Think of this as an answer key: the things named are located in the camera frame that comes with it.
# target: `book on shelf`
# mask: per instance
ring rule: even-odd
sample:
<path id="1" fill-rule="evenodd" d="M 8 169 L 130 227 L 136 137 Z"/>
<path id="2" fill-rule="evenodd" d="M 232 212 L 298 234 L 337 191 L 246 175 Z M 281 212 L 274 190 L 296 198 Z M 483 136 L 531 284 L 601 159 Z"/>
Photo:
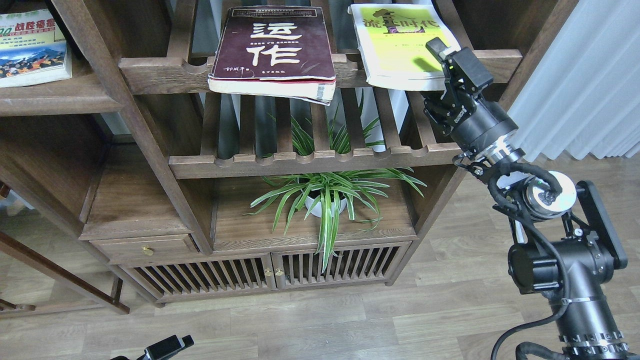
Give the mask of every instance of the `book on shelf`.
<path id="1" fill-rule="evenodd" d="M 335 71 L 322 8 L 229 9 L 209 88 L 329 105 L 335 91 Z"/>
<path id="2" fill-rule="evenodd" d="M 439 37 L 456 50 L 460 45 L 432 4 L 352 4 L 349 13 L 370 85 L 444 90 L 441 65 L 425 44 Z"/>
<path id="3" fill-rule="evenodd" d="M 0 15 L 0 88 L 68 78 L 71 55 L 49 10 Z"/>

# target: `maroon book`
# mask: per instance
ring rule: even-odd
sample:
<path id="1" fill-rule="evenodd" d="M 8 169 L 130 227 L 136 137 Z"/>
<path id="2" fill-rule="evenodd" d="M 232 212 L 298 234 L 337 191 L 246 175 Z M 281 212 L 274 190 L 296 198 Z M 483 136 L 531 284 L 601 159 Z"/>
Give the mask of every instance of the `maroon book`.
<path id="1" fill-rule="evenodd" d="M 209 88 L 234 94 L 331 101 L 335 71 L 322 8 L 229 9 L 209 74 Z"/>

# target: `wooden cabinet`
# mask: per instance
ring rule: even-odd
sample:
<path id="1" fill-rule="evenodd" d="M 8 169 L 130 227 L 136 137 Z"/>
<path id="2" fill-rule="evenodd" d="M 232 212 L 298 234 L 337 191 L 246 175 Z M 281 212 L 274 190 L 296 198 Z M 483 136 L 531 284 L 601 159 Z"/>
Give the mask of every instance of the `wooden cabinet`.
<path id="1" fill-rule="evenodd" d="M 486 94 L 507 108 L 575 6 L 574 0 L 503 1 L 495 12 L 491 1 L 434 2 L 462 45 L 477 44 L 474 53 L 495 76 Z M 316 151 L 298 156 L 291 143 L 291 104 L 276 98 L 275 148 L 263 157 L 256 151 L 255 97 L 240 96 L 237 131 L 220 126 L 222 96 L 207 87 L 214 58 L 191 53 L 197 0 L 178 0 L 172 14 L 162 1 L 52 3 L 81 56 L 72 79 L 3 90 L 8 101 L 0 115 L 13 118 L 0 126 L 0 180 L 149 301 L 391 285 L 464 175 L 451 165 L 458 146 L 433 131 L 417 92 L 406 93 L 409 109 L 398 131 L 387 90 L 373 89 L 386 146 L 381 152 L 364 146 L 355 88 L 368 84 L 357 50 L 336 49 L 332 41 L 335 98 L 344 108 L 353 150 L 329 150 L 326 131 L 320 131 L 325 108 L 311 104 Z M 235 3 L 224 1 L 223 7 Z M 338 6 L 311 3 L 322 6 L 326 17 L 329 7 Z M 505 13 L 509 19 L 502 18 Z M 487 36 L 483 27 L 491 28 Z M 518 36 L 510 35 L 514 31 Z M 206 93 L 204 104 L 198 92 Z M 104 112 L 117 112 L 131 136 L 111 135 L 100 126 Z M 222 154 L 220 139 L 234 139 L 238 151 Z M 302 221 L 300 215 L 284 236 L 282 226 L 271 232 L 273 210 L 243 216 L 268 189 L 261 176 L 405 166 L 428 185 L 424 198 L 391 183 L 390 197 L 380 200 L 384 219 L 374 230 L 362 231 L 362 224 L 345 217 L 337 256 L 324 274 L 314 255 L 318 219 Z M 358 211 L 367 216 L 366 209 Z"/>

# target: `white flower pot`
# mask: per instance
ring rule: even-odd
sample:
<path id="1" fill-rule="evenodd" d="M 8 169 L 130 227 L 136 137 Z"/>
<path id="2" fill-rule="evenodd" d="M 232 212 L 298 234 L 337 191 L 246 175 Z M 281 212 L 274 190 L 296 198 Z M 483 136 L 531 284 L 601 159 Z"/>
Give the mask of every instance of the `white flower pot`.
<path id="1" fill-rule="evenodd" d="M 307 209 L 309 207 L 311 207 L 311 205 L 314 204 L 315 201 L 315 197 L 311 197 L 308 196 L 307 199 L 305 200 L 305 206 L 307 207 Z M 338 214 L 342 213 L 344 211 L 344 208 L 347 207 L 347 199 L 342 199 L 340 200 L 340 209 L 338 210 Z M 333 211 L 335 210 L 335 202 L 333 202 L 331 204 L 331 214 L 333 214 Z M 321 206 L 321 201 L 319 201 L 313 209 L 311 209 L 311 214 L 321 218 L 322 217 L 322 206 Z"/>

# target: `robotic arm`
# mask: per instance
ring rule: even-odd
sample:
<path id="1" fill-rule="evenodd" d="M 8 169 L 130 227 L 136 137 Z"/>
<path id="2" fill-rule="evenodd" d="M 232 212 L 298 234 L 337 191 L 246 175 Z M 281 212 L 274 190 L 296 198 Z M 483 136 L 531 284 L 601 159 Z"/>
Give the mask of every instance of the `robotic arm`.
<path id="1" fill-rule="evenodd" d="M 518 162 L 524 152 L 509 142 L 518 127 L 482 94 L 492 75 L 469 48 L 455 51 L 439 38 L 426 47 L 442 64 L 445 92 L 423 93 L 424 113 L 462 149 L 454 164 L 486 184 L 496 201 L 493 208 L 509 218 L 514 241 L 509 274 L 520 293 L 542 294 L 554 312 L 505 332 L 492 360 L 509 335 L 553 321 L 566 345 L 563 354 L 522 343 L 517 359 L 527 359 L 527 354 L 556 360 L 640 359 L 628 352 L 600 287 L 614 270 L 626 267 L 627 255 L 594 184 L 573 185 L 562 173 Z M 586 221 L 572 213 L 576 199 Z M 552 243 L 534 225 L 553 218 L 562 220 L 565 234 Z"/>

